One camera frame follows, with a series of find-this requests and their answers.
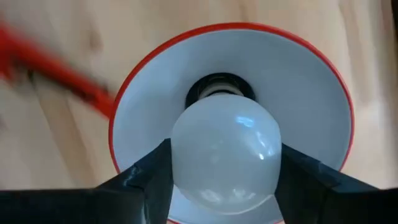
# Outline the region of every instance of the white light bulb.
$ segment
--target white light bulb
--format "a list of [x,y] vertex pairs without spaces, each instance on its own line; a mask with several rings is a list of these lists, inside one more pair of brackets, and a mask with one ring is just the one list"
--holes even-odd
[[228,94],[197,101],[178,118],[171,144],[175,185],[202,207],[239,214],[275,192],[279,126],[255,101]]

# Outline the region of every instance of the lamp arm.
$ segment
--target lamp arm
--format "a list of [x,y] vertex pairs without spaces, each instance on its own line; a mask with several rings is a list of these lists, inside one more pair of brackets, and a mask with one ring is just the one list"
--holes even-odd
[[111,116],[114,99],[105,88],[85,78],[84,74],[69,69],[54,55],[40,50],[0,23],[0,78],[13,82],[15,77],[12,76],[11,68],[15,63],[39,72],[72,91],[105,116]]

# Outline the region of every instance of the black object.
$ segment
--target black object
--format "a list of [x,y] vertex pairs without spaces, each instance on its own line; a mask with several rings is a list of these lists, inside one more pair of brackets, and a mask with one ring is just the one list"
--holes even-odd
[[0,223],[166,223],[170,140],[94,189],[0,191]]
[[286,145],[275,197],[286,224],[395,223],[398,211],[398,189],[378,190]]
[[394,28],[396,33],[396,38],[398,38],[398,1],[391,0],[392,16],[394,18]]
[[[166,139],[95,189],[0,191],[0,223],[164,224],[173,190]],[[378,190],[282,145],[275,192],[286,224],[395,223],[398,189]]]
[[[225,73],[225,72],[213,73],[199,79],[195,84],[193,84],[191,89],[189,89],[189,92],[185,99],[185,109],[194,104],[196,101],[200,100],[200,95],[204,90],[206,90],[206,88],[208,88],[211,85],[216,85],[218,83],[233,86],[238,91],[240,91],[244,97],[247,97],[254,101],[256,100],[256,96],[253,92],[253,89],[243,78],[231,73]],[[212,94],[219,92],[235,94],[232,91],[228,90],[218,90],[211,92],[206,96],[210,96]]]

